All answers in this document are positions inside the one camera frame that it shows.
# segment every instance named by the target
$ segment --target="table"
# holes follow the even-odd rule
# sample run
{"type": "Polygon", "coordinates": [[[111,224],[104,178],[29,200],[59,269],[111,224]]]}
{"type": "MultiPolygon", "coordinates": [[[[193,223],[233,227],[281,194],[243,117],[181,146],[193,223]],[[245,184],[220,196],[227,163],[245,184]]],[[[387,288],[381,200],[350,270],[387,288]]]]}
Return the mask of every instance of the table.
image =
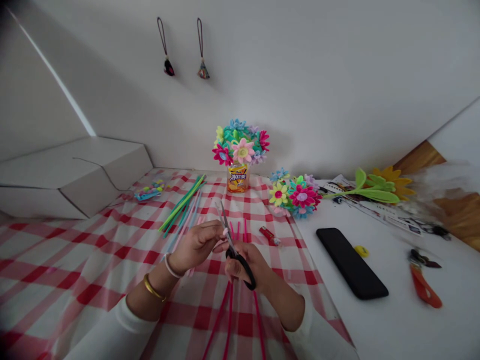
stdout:
{"type": "Polygon", "coordinates": [[[480,253],[456,238],[410,235],[331,200],[296,223],[361,359],[480,359],[480,253]],[[317,238],[318,228],[337,228],[352,246],[366,247],[365,262],[389,296],[356,298],[317,238]],[[415,292],[407,260],[413,245],[442,266],[422,269],[443,302],[440,309],[415,292]]]}
{"type": "MultiPolygon", "coordinates": [[[[0,226],[0,340],[8,354],[13,359],[63,359],[167,252],[173,235],[164,238],[158,228],[197,174],[154,168],[134,184],[141,189],[158,178],[166,182],[162,195],[149,201],[119,198],[88,220],[0,226]]],[[[222,200],[235,232],[238,221],[245,218],[247,242],[255,244],[273,270],[349,340],[305,243],[296,236],[295,222],[274,217],[268,208],[270,181],[252,175],[245,194],[231,194],[226,179],[225,172],[208,173],[198,214],[205,221],[218,219],[214,202],[222,200]],[[281,248],[265,239],[261,226],[281,239],[281,248]]],[[[192,277],[182,278],[165,304],[143,360],[202,357],[227,287],[224,266],[224,254],[211,254],[192,277]]],[[[260,320],[268,358],[295,359],[266,298],[258,297],[257,316],[252,292],[240,281],[233,288],[228,358],[262,358],[260,320]]],[[[208,359],[220,359],[224,353],[229,331],[226,309],[208,359]]]]}

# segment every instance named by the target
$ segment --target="white bracelet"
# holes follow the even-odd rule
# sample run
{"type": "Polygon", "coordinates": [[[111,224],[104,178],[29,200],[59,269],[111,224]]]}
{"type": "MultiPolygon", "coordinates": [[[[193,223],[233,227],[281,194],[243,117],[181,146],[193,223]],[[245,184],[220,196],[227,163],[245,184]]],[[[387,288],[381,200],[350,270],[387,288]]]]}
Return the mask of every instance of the white bracelet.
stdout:
{"type": "Polygon", "coordinates": [[[170,274],[171,274],[173,277],[176,277],[177,279],[181,279],[182,276],[174,273],[174,271],[173,271],[172,268],[170,267],[170,264],[169,264],[169,255],[170,255],[169,252],[167,252],[167,253],[165,254],[165,265],[166,265],[166,268],[168,269],[168,271],[170,272],[170,274]]]}

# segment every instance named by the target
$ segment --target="black scissors handle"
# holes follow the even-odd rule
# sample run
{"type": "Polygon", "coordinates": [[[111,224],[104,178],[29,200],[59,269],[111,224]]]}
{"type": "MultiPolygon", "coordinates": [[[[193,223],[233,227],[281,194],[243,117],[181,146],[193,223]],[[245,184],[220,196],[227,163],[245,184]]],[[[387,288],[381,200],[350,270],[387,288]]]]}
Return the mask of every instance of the black scissors handle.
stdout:
{"type": "Polygon", "coordinates": [[[257,282],[255,281],[254,273],[252,272],[252,269],[250,268],[247,260],[245,260],[245,258],[240,254],[237,254],[235,256],[233,251],[230,248],[227,249],[225,255],[226,255],[227,258],[232,258],[232,259],[238,260],[240,262],[240,264],[243,266],[243,268],[246,271],[246,274],[248,275],[248,277],[250,279],[250,283],[248,283],[247,281],[243,281],[243,282],[245,283],[246,287],[249,290],[252,290],[252,291],[255,290],[255,288],[257,287],[257,282]]]}

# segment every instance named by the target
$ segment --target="white sleeve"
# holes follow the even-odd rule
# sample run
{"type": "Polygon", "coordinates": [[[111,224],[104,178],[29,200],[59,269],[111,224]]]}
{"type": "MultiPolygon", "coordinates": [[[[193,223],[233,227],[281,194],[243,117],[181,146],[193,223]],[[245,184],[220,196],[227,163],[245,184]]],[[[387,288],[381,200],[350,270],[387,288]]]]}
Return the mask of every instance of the white sleeve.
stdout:
{"type": "Polygon", "coordinates": [[[295,332],[285,331],[299,360],[358,360],[354,347],[305,299],[305,313],[295,332]]]}
{"type": "Polygon", "coordinates": [[[65,359],[139,359],[156,325],[155,321],[145,321],[135,316],[124,296],[65,359]]]}

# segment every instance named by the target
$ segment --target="gold bangle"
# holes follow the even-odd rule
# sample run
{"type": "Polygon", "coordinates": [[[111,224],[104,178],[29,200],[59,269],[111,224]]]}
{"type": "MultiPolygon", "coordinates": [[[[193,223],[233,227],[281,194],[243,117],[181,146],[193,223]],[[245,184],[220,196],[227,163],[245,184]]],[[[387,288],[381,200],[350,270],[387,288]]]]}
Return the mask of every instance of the gold bangle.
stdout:
{"type": "Polygon", "coordinates": [[[165,300],[167,300],[167,297],[166,296],[162,296],[160,295],[152,286],[152,284],[150,284],[150,281],[149,281],[149,274],[146,273],[145,276],[143,277],[143,284],[145,285],[146,289],[148,290],[148,292],[154,296],[156,296],[157,298],[159,298],[161,300],[161,302],[163,303],[165,300]]]}

